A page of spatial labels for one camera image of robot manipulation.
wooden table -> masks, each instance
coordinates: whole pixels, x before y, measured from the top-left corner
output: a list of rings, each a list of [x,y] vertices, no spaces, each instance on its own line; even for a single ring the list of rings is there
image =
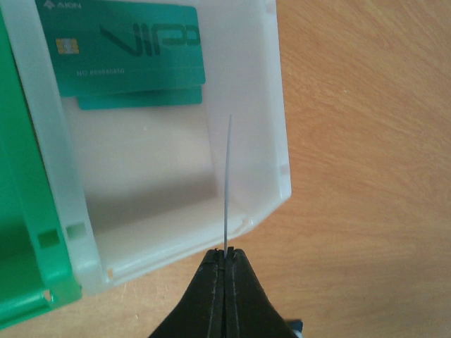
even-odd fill
[[[278,2],[293,195],[232,244],[307,338],[451,336],[445,2]],[[203,255],[0,337],[147,337]]]

wooden surface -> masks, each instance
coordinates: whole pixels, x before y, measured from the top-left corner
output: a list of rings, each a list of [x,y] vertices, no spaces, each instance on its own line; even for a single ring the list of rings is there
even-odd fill
[[[233,245],[307,338],[451,337],[445,2],[278,2],[293,195]],[[147,337],[202,256],[0,337]]]

green plastic container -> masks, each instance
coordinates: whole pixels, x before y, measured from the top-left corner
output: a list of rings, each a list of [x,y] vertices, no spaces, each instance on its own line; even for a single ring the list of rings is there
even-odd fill
[[[0,10],[0,329],[81,298]]]

white plastic container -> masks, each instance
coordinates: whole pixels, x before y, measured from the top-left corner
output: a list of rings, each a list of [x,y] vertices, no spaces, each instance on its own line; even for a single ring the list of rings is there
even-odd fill
[[[222,242],[230,114],[229,237],[290,196],[275,0],[147,1],[197,8],[204,101],[103,111],[81,111],[76,99],[61,105],[34,1],[0,1],[61,222],[87,229],[66,238],[87,293]],[[80,277],[86,267],[94,277]]]

green card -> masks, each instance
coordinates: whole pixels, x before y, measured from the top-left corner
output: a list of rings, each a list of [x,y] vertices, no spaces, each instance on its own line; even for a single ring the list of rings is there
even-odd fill
[[[61,96],[205,83],[194,7],[101,0],[36,5]]]
[[[181,106],[201,103],[201,87],[78,97],[78,106],[84,111],[92,109]]]

